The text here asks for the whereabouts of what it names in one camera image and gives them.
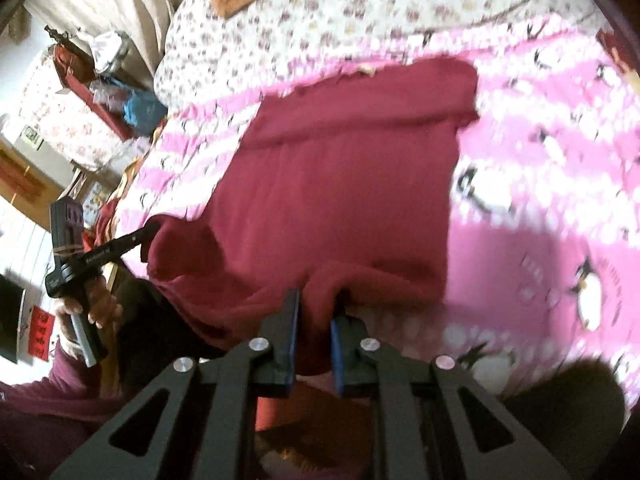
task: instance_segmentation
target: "curtain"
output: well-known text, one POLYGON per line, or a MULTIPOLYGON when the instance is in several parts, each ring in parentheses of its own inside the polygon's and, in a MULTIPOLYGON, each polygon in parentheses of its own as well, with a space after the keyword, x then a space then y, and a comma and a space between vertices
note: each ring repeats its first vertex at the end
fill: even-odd
POLYGON ((153 88, 153 76, 164 56, 165 35, 181 1, 26 0, 24 6, 50 27, 71 35, 79 28, 92 36, 107 30, 123 30, 135 46, 124 62, 124 70, 144 86, 153 88))

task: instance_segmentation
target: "plastic bag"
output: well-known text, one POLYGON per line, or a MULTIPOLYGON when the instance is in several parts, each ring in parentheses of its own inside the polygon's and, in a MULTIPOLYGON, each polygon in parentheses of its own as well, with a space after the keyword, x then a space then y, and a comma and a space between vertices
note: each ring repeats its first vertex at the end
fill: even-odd
POLYGON ((128 89, 100 80, 93 81, 89 90, 94 95, 94 103, 106 104, 111 112, 124 113, 126 102, 131 99, 128 89))
POLYGON ((95 73, 100 75, 116 73, 132 45, 131 38, 122 30, 110 30, 95 37, 79 30, 78 38, 89 45, 95 73))

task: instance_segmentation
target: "red decoration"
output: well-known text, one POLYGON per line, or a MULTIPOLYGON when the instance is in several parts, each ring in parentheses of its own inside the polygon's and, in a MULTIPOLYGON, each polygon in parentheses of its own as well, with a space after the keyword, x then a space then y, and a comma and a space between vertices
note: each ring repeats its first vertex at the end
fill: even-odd
POLYGON ((43 361, 49 361, 49 341, 55 320, 55 316, 33 305, 31 329, 29 330, 29 355, 43 361))

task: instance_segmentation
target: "person's hand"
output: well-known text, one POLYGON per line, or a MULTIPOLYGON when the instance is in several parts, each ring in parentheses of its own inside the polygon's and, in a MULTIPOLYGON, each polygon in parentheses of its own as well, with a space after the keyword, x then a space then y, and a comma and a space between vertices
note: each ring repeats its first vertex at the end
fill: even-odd
MULTIPOLYGON (((84 284, 87 298, 91 305, 88 314, 89 323, 95 323, 98 328, 107 326, 110 322, 117 321, 122 316, 122 306, 107 290, 104 276, 89 280, 84 284)), ((80 314, 82 306, 73 298, 55 300, 54 313, 60 320, 60 329, 69 341, 76 341, 76 334, 71 323, 72 314, 80 314)))

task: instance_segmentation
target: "television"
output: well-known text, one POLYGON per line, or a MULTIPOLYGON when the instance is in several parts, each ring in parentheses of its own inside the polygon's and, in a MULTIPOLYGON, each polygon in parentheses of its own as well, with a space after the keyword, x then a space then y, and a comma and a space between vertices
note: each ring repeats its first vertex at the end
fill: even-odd
POLYGON ((0 356, 18 362, 25 290, 0 274, 0 356))

